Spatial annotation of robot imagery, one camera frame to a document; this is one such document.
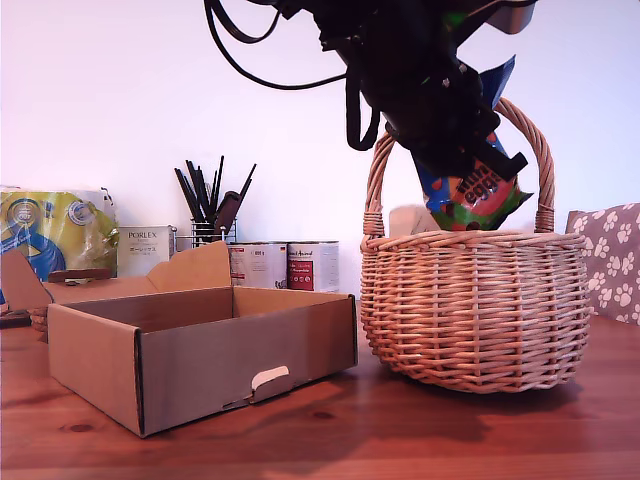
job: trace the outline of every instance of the plastic wrap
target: plastic wrap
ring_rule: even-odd
[[[69,192],[13,190],[0,196],[0,255],[19,248],[41,281],[57,270],[109,268],[115,275],[117,225],[93,202]]]

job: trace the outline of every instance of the open cardboard box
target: open cardboard box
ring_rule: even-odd
[[[48,305],[51,375],[140,437],[357,362],[353,296],[231,287],[224,242],[77,286],[41,284],[16,253],[3,289],[14,310]]]

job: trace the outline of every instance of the box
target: box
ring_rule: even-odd
[[[3,258],[3,285],[10,305],[49,304],[51,375],[140,437],[357,361],[353,296],[232,287],[224,242],[178,253],[146,277],[74,287],[40,284],[19,257]]]
[[[176,228],[118,227],[118,277],[146,275],[176,250]]]

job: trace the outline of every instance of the tin can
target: tin can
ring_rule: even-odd
[[[287,288],[286,243],[234,243],[229,252],[232,285]]]
[[[177,229],[161,227],[118,227],[118,277],[146,275],[176,251]]]
[[[292,290],[337,292],[338,242],[289,243],[288,267]]]

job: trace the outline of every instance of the wooden table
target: wooden table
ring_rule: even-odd
[[[49,377],[3,330],[2,479],[638,479],[640,328],[594,318],[574,382],[477,396],[360,364],[145,440]]]

